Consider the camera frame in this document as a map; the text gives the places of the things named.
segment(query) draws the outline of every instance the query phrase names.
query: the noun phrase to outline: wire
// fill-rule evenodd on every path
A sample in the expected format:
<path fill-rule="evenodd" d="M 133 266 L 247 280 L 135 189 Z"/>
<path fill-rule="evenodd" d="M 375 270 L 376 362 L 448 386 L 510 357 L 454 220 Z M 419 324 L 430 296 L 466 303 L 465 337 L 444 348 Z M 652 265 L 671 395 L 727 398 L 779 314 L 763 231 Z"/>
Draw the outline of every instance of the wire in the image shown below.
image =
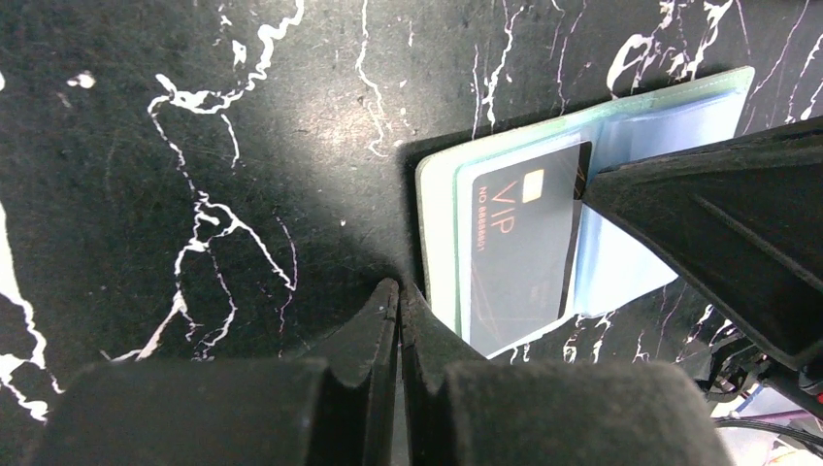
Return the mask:
<path fill-rule="evenodd" d="M 817 457 L 823 459 L 823 438 L 794 427 L 786 427 L 784 425 L 771 424 L 769 422 L 761 422 L 759 420 L 734 419 L 728 417 L 716 418 L 714 426 L 717 428 L 723 427 L 739 427 L 742 429 L 762 430 L 764 432 L 772 432 L 773 434 L 785 435 L 798 442 L 808 449 Z"/>

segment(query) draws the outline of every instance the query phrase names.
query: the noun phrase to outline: card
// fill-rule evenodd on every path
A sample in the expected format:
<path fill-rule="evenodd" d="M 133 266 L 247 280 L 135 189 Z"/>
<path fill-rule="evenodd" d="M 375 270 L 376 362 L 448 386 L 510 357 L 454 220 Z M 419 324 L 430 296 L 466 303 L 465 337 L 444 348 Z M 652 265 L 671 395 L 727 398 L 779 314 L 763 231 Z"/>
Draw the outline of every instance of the card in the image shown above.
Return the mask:
<path fill-rule="evenodd" d="M 564 309 L 590 155 L 584 142 L 485 173 L 473 168 L 471 242 L 458 245 L 458 255 L 471 257 L 470 270 L 460 271 L 460 314 L 462 337 L 481 353 L 548 325 Z"/>

